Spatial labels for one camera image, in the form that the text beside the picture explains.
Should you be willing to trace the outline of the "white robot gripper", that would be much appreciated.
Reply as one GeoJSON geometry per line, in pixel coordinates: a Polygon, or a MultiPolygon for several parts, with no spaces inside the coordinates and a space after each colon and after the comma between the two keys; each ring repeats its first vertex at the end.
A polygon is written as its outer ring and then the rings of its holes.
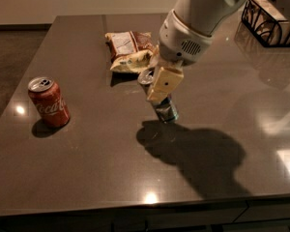
{"type": "MultiPolygon", "coordinates": [[[[182,61],[183,65],[191,65],[198,61],[213,41],[186,26],[170,11],[159,29],[159,54],[168,62],[182,61]]],[[[153,82],[147,91],[149,102],[162,102],[184,79],[182,69],[171,69],[160,66],[160,56],[153,54],[149,69],[154,71],[153,82]]]]}

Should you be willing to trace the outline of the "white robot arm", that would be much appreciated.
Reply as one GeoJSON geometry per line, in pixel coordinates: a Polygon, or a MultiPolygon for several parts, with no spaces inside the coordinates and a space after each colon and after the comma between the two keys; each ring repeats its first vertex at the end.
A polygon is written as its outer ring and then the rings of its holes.
{"type": "MultiPolygon", "coordinates": [[[[147,100],[162,102],[184,78],[182,67],[198,61],[221,23],[247,0],[177,0],[159,29],[150,66],[154,82],[147,100]]],[[[267,0],[290,21],[290,0],[267,0]]]]}

